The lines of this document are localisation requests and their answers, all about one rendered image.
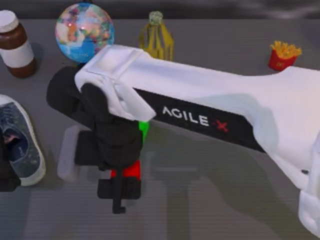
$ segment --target jar label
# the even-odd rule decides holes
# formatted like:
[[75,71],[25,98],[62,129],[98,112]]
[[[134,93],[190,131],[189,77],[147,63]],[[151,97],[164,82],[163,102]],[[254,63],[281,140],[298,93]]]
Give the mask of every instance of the jar label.
[[34,59],[34,52],[28,40],[16,49],[1,49],[0,54],[4,64],[13,69],[25,67]]

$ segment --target brown jar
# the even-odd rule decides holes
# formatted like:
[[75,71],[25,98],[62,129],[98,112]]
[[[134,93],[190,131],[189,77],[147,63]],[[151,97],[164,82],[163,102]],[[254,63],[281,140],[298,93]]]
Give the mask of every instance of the brown jar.
[[35,73],[37,62],[24,27],[16,14],[0,11],[0,55],[9,72],[17,78]]

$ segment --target french fries toy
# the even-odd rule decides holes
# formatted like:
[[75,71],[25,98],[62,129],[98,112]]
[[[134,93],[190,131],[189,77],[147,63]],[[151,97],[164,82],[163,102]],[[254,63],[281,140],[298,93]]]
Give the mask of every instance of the french fries toy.
[[297,57],[302,54],[301,48],[296,48],[294,44],[289,45],[281,41],[274,41],[274,44],[271,44],[271,48],[269,67],[276,71],[283,71],[292,66]]
[[173,60],[174,39],[163,22],[163,14],[152,11],[149,14],[149,23],[139,35],[139,47],[153,58]]

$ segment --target globe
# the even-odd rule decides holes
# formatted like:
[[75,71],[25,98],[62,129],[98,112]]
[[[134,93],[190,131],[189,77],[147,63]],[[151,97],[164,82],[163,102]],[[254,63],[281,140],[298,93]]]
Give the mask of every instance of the globe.
[[106,11],[80,2],[69,6],[57,19],[55,38],[65,56],[85,64],[103,47],[115,42],[115,30]]

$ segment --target bottle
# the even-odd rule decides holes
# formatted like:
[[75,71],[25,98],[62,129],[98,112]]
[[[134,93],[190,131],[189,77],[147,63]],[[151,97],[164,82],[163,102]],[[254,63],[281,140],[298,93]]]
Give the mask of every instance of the bottle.
[[139,47],[153,58],[173,60],[174,38],[167,30],[161,12],[150,12],[149,23],[146,24],[139,35]]
[[16,14],[0,11],[0,55],[9,72],[17,78],[35,73],[37,62],[24,27]]

